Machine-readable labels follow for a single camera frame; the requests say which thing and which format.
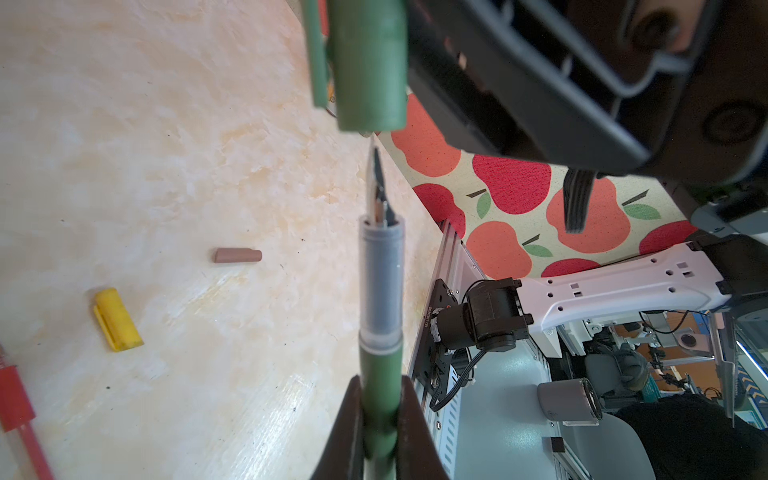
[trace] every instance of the red apple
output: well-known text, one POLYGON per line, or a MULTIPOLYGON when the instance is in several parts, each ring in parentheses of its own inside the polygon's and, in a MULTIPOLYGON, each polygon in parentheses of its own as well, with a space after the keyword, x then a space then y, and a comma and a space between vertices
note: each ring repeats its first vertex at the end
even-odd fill
POLYGON ((665 250, 678 243, 683 243, 693 232, 699 230, 688 220, 667 223, 652 230, 640 241, 640 255, 665 250))
POLYGON ((547 222, 558 229, 560 243, 582 253, 613 250, 629 237, 631 230, 627 214, 616 201, 616 187, 607 178, 594 181, 584 232, 565 233, 562 189, 547 206, 547 222))
POLYGON ((541 272, 541 277, 568 275, 569 273, 583 272, 598 268, 599 263, 584 258, 567 258, 550 264, 541 272))
POLYGON ((530 212, 549 194, 552 169, 547 164, 475 155, 472 168, 485 182, 496 207, 508 214, 530 212))
POLYGON ((495 279, 521 278, 533 263, 506 222, 485 222, 469 234, 467 249, 485 275, 495 279))
POLYGON ((421 184, 413 187, 416 196, 422 201, 427 211, 436 223, 447 220, 453 225, 456 233, 463 238, 466 229, 466 219, 461 208, 453 203, 453 194, 442 185, 421 184))
POLYGON ((450 174, 462 156, 462 151, 445 142, 414 94, 408 96, 408 124, 392 132, 392 142, 406 155, 408 165, 427 177, 450 174))

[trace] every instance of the white table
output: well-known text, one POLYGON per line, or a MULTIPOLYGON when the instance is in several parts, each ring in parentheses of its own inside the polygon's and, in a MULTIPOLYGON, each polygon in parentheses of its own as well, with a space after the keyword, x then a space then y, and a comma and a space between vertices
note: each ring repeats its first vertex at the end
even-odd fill
MULTIPOLYGON (((308 478, 358 371, 369 140, 310 109, 288 6, 4 2, 0 65, 0 343, 56 477, 308 478), (108 286, 144 346, 109 350, 108 286)), ((441 234, 382 155, 407 363, 441 234)))

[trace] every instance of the apple patterned tablecloth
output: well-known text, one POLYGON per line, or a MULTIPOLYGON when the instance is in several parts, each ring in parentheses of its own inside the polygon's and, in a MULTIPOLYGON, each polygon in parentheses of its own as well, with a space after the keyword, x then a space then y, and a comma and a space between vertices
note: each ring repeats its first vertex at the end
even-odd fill
POLYGON ((583 233, 564 232, 564 167, 451 147, 415 95, 404 130, 379 139, 436 222, 449 220, 494 279, 556 276, 685 241, 688 223, 653 178, 608 177, 592 191, 583 233))

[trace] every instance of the yellow pen cap clip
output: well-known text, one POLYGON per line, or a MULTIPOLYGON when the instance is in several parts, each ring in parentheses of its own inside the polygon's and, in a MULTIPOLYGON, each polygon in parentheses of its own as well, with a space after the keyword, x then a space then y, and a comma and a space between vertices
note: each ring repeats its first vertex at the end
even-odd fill
POLYGON ((94 306, 96 319, 104 330, 109 346, 115 352, 144 345, 117 290, 114 288, 102 290, 96 294, 94 301, 96 302, 94 306))

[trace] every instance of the table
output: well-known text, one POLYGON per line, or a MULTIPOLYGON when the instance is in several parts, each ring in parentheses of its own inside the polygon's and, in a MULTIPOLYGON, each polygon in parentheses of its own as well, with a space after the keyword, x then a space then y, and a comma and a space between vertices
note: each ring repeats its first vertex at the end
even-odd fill
MULTIPOLYGON (((310 108, 298 20, 283 0, 34 0, 0 27, 0 343, 57 478, 308 478, 358 371, 370 140, 310 108), (109 286, 144 346, 109 350, 109 286)), ((441 234, 382 156, 405 370, 441 234)), ((1 436, 0 465, 14 478, 1 436)))

